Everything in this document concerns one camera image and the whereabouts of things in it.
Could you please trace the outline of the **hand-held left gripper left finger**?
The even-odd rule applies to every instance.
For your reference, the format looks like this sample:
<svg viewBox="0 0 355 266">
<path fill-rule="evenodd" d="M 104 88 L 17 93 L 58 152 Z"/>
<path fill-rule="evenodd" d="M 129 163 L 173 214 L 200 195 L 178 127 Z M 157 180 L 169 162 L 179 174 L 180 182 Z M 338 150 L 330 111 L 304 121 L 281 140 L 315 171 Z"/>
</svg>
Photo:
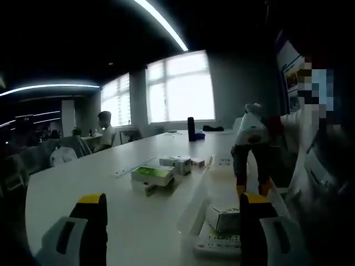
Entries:
<svg viewBox="0 0 355 266">
<path fill-rule="evenodd" d="M 106 194 L 85 195 L 44 234 L 36 259 L 40 265 L 106 265 L 107 225 Z"/>
</svg>

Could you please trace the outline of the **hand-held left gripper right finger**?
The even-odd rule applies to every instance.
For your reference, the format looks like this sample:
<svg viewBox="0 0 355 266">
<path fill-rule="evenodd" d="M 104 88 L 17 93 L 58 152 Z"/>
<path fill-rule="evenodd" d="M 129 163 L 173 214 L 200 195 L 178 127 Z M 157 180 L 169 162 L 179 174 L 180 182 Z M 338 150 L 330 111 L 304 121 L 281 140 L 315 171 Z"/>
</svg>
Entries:
<svg viewBox="0 0 355 266">
<path fill-rule="evenodd" d="M 299 226 L 264 196 L 240 197 L 241 265 L 308 265 Z"/>
</svg>

